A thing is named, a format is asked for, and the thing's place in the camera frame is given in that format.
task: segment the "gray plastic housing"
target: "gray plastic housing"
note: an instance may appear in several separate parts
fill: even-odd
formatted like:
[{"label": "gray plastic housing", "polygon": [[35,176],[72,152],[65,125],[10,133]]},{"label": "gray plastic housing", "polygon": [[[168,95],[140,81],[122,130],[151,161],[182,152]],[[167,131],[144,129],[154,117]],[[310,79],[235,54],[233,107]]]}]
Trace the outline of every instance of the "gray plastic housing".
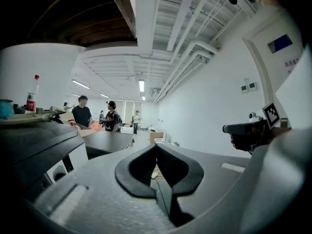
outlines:
[{"label": "gray plastic housing", "polygon": [[[116,181],[115,167],[131,149],[92,159],[48,188],[36,208],[68,233],[259,233],[283,230],[306,202],[312,129],[292,130],[250,161],[171,147],[196,160],[204,177],[192,195],[177,198],[190,222],[174,226],[153,198],[133,197]],[[222,163],[247,165],[243,173]]]}]

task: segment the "plastic bottle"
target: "plastic bottle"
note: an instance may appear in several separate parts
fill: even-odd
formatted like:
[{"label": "plastic bottle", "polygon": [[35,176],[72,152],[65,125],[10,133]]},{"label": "plastic bottle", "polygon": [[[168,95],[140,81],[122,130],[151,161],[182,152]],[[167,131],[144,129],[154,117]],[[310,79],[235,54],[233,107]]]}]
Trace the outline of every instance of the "plastic bottle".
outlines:
[{"label": "plastic bottle", "polygon": [[26,113],[33,114],[36,112],[36,100],[39,89],[39,76],[35,75],[32,90],[27,95]]}]

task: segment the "cardboard box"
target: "cardboard box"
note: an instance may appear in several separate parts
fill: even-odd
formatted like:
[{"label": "cardboard box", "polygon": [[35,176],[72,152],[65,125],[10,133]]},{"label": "cardboard box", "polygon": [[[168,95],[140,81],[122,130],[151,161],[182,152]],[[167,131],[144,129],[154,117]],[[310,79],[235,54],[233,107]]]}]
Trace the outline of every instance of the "cardboard box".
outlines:
[{"label": "cardboard box", "polygon": [[150,133],[150,143],[155,144],[155,139],[156,138],[163,138],[163,136],[164,136],[164,133],[151,132]]}]

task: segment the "ceiling light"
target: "ceiling light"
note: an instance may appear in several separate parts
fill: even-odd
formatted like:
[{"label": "ceiling light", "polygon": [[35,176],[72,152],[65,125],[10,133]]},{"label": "ceiling light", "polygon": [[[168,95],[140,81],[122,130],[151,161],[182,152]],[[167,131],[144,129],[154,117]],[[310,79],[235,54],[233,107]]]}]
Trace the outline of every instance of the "ceiling light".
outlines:
[{"label": "ceiling light", "polygon": [[140,92],[144,92],[144,80],[138,80],[138,85],[140,86]]},{"label": "ceiling light", "polygon": [[99,94],[100,96],[104,96],[104,97],[106,97],[106,98],[109,98],[108,96],[106,96],[106,95],[104,95],[104,94]]},{"label": "ceiling light", "polygon": [[82,87],[84,87],[84,88],[90,89],[88,86],[83,85],[82,83],[80,83],[80,82],[78,82],[78,81],[76,81],[76,80],[72,80],[72,82],[74,82],[74,83],[76,83],[76,84],[78,84],[78,85],[80,85],[80,86],[82,86]]}]

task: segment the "cable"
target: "cable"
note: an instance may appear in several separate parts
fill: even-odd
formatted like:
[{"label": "cable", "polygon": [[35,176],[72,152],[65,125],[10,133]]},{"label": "cable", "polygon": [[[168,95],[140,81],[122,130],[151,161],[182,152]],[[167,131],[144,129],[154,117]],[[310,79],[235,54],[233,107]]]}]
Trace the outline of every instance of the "cable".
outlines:
[{"label": "cable", "polygon": [[152,180],[155,180],[155,181],[156,181],[156,183],[157,183],[157,185],[158,185],[158,187],[159,187],[160,195],[161,195],[161,197],[162,197],[162,200],[164,201],[164,205],[165,205],[165,208],[166,208],[167,214],[168,214],[168,216],[169,216],[169,212],[168,212],[168,209],[167,209],[167,206],[166,206],[165,199],[164,199],[164,197],[163,197],[163,195],[162,195],[162,192],[161,192],[161,189],[160,189],[160,185],[159,185],[159,183],[158,183],[157,179],[154,179],[154,178],[153,178]]}]

